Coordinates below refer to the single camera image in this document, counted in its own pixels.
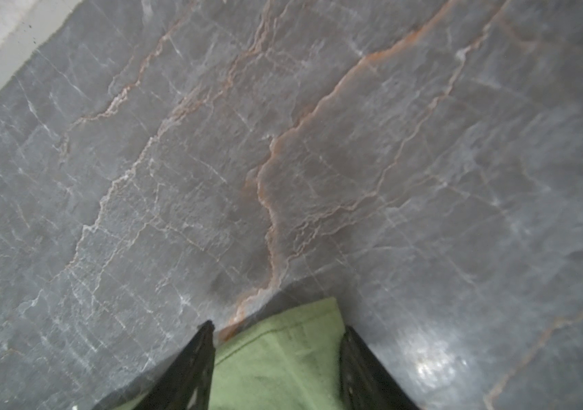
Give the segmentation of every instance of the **marble tile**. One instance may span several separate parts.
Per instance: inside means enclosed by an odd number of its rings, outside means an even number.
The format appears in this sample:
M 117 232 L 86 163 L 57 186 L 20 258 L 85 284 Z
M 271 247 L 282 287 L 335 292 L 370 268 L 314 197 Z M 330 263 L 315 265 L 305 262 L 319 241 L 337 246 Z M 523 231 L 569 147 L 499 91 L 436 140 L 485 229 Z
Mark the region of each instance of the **marble tile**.
M 87 0 L 0 92 L 0 409 L 328 295 L 426 409 L 583 407 L 583 2 Z

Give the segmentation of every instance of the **floor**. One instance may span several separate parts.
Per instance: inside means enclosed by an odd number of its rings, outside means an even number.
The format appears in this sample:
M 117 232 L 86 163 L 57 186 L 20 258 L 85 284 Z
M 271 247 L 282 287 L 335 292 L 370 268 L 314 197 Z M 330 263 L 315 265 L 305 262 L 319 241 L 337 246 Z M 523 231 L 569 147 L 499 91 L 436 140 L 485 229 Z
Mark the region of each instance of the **floor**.
M 583 408 L 583 2 L 86 0 L 0 91 L 0 409 L 337 297 L 425 409 Z

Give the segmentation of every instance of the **grey marble floor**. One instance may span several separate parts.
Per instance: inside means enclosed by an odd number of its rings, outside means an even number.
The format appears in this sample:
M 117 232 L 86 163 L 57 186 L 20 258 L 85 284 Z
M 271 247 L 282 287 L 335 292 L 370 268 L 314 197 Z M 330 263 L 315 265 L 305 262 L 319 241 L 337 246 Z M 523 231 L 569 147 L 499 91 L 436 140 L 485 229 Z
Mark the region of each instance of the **grey marble floor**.
M 0 409 L 328 295 L 426 409 L 583 409 L 583 1 L 87 0 L 0 92 Z

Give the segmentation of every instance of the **green cloth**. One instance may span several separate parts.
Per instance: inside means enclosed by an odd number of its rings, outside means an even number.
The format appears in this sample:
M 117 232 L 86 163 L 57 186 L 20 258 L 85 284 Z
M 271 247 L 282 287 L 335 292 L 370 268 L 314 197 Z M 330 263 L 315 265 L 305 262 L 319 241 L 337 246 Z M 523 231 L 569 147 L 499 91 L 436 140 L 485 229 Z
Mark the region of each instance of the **green cloth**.
M 334 298 L 296 307 L 252 326 L 216 354 L 211 410 L 342 410 Z M 131 410 L 143 396 L 115 410 Z

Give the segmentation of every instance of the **orange marble vein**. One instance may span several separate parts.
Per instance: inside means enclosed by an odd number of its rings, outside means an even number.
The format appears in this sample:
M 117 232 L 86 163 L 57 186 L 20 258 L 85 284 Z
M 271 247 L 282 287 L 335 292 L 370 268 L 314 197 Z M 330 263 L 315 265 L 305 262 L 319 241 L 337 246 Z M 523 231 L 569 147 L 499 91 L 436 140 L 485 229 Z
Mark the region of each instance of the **orange marble vein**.
M 238 325 L 246 318 L 247 315 L 247 308 L 248 306 L 253 303 L 261 294 L 264 294 L 268 291 L 276 289 L 279 287 L 281 283 L 281 279 L 283 276 L 284 269 L 281 265 L 288 263 L 289 259 L 286 258 L 283 260 L 282 255 L 279 255 L 277 249 L 275 249 L 275 244 L 277 242 L 278 236 L 278 222 L 277 216 L 272 209 L 270 200 L 266 197 L 266 193 L 262 184 L 263 175 L 266 172 L 267 168 L 270 167 L 272 161 L 274 161 L 280 151 L 281 151 L 281 142 L 285 140 L 288 136 L 294 134 L 295 131 L 300 129 L 305 122 L 309 119 L 316 116 L 316 114 L 320 111 L 321 107 L 335 95 L 339 94 L 341 89 L 347 84 L 352 78 L 356 78 L 357 74 L 363 70 L 364 68 L 369 68 L 371 64 L 380 63 L 387 58 L 396 55 L 397 53 L 402 52 L 407 47 L 416 44 L 416 42 L 423 38 L 426 33 L 428 33 L 435 25 L 443 19 L 446 13 L 451 9 L 451 7 L 456 4 L 458 0 L 448 0 L 444 3 L 440 9 L 428 20 L 424 23 L 420 28 L 412 30 L 409 34 L 405 37 L 401 38 L 399 41 L 396 41 L 391 47 L 385 50 L 376 51 L 374 53 L 370 53 L 364 57 L 362 57 L 350 70 L 346 72 L 346 74 L 337 82 L 336 86 L 333 90 L 322 97 L 319 102 L 314 106 L 312 110 L 305 110 L 306 112 L 302 115 L 294 127 L 288 129 L 284 133 L 280 134 L 279 137 L 273 139 L 270 145 L 270 156 L 269 158 L 260 166 L 260 169 L 257 173 L 255 178 L 256 185 L 257 185 L 257 198 L 260 204 L 262 204 L 263 208 L 267 210 L 269 213 L 269 217 L 271 219 L 271 226 L 266 233 L 266 245 L 268 248 L 269 253 L 269 264 L 270 264 L 270 275 L 263 287 L 256 288 L 246 294 L 242 295 L 237 303 L 236 303 L 236 311 L 233 316 L 230 317 L 228 320 L 227 326 L 219 333 L 219 336 L 223 340 L 227 340 L 231 337 L 231 335 L 237 330 Z
M 515 368 L 511 369 L 508 373 L 506 373 L 485 395 L 483 398 L 483 402 L 485 403 L 485 407 L 487 410 L 495 410 L 494 408 L 494 400 L 499 398 L 500 394 L 503 393 L 503 389 L 508 384 L 510 379 L 515 377 L 521 370 L 523 370 L 528 364 L 530 364 L 535 356 L 539 353 L 539 351 L 546 346 L 546 343 L 551 339 L 554 332 L 558 329 L 562 329 L 563 327 L 573 326 L 577 323 L 583 321 L 583 310 L 581 310 L 576 316 L 571 318 L 565 317 L 557 317 L 551 325 L 542 332 L 540 337 L 537 339 L 533 347 L 528 350 L 528 353 L 525 354 L 524 358 L 519 362 L 519 365 Z
M 176 20 L 175 23 L 173 23 L 171 28 L 169 28 L 164 33 L 164 35 L 162 37 L 159 38 L 159 40 L 157 41 L 157 44 L 155 45 L 154 50 L 151 51 L 141 61 L 141 64 L 139 65 L 139 73 L 137 74 L 136 80 L 134 80 L 132 83 L 128 83 L 127 85 L 123 86 L 123 89 L 118 94 L 115 95 L 115 97 L 109 102 L 109 104 L 107 105 L 107 107 L 103 111 L 101 111 L 97 114 L 94 114 L 94 115 L 84 115 L 84 116 L 76 119 L 73 122 L 73 124 L 70 125 L 68 130 L 66 130 L 66 132 L 64 133 L 64 141 L 62 143 L 62 146 L 60 147 L 60 156 L 61 157 L 66 155 L 70 149 L 70 141 L 69 141 L 68 133 L 70 131 L 72 131 L 75 127 L 77 127 L 80 124 L 86 123 L 88 121 L 96 121 L 97 119 L 100 119 L 100 118 L 110 117 L 118 112 L 118 108 L 121 105 L 123 105 L 123 103 L 125 103 L 125 101 L 127 101 L 127 95 L 129 94 L 129 92 L 132 91 L 133 88 L 140 86 L 141 80 L 143 80 L 143 76 L 145 75 L 146 69 L 150 65 L 150 61 L 153 58 L 158 57 L 162 53 L 162 51 L 164 50 L 164 44 L 166 43 L 166 41 L 170 40 L 173 33 L 176 32 L 180 27 L 182 27 L 183 23 L 185 23 L 185 21 L 187 21 L 189 19 L 196 4 L 197 4 L 197 0 L 193 0 L 187 6 L 184 14 L 178 20 Z M 134 58 L 134 56 L 130 57 L 128 64 L 130 64 L 132 62 L 133 58 Z

